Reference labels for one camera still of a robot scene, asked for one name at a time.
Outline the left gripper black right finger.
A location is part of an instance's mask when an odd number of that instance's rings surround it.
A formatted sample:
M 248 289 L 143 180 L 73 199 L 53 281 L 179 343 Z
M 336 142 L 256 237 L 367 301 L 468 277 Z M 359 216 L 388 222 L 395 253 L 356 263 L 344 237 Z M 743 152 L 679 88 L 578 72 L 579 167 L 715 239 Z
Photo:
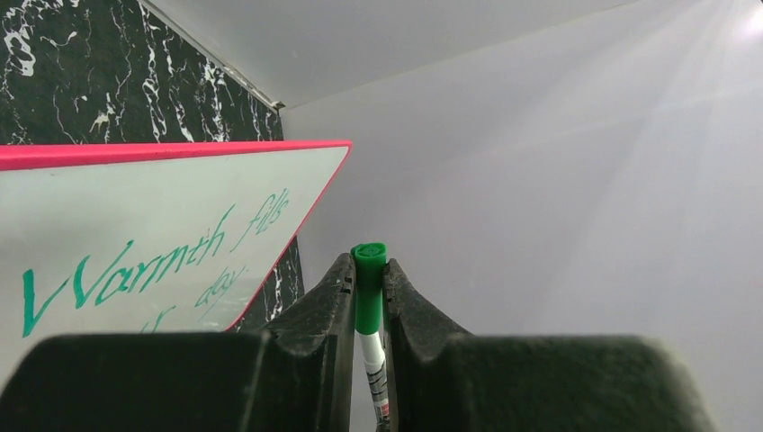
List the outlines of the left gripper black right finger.
M 687 367 L 635 335 L 477 336 L 383 272 L 393 431 L 714 431 Z

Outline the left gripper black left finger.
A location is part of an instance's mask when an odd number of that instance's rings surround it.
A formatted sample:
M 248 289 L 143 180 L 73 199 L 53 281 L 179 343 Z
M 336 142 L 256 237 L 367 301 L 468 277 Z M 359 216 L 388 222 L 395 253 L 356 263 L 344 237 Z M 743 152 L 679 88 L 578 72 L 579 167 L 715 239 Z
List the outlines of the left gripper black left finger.
M 264 326 L 50 337 L 1 395 L 4 431 L 346 431 L 355 263 Z

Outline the pink framed whiteboard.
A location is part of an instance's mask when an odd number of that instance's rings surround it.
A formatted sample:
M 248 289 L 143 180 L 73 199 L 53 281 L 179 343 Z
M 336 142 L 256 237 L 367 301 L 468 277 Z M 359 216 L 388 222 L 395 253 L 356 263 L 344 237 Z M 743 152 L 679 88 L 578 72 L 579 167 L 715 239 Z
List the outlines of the pink framed whiteboard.
M 348 141 L 1 149 L 1 379 L 64 334 L 237 322 Z

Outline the white green whiteboard marker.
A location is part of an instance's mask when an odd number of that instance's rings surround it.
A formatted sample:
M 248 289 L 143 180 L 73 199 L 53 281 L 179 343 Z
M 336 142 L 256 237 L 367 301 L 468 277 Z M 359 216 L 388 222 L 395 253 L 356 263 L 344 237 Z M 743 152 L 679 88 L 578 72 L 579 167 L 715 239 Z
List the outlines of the white green whiteboard marker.
M 378 424 L 389 420 L 390 405 L 387 385 L 386 353 L 381 341 L 380 333 L 370 335 L 360 334 L 361 349 L 363 351 L 364 369 L 369 384 L 374 413 Z

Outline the green marker cap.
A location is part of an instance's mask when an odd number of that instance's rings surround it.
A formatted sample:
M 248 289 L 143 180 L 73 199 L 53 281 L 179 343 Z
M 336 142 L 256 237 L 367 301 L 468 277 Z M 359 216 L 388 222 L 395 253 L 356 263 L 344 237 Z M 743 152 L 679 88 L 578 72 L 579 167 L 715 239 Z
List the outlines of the green marker cap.
M 361 335 L 379 331 L 382 322 L 383 271 L 387 264 L 386 245 L 379 242 L 360 244 L 351 249 L 355 262 L 355 330 Z

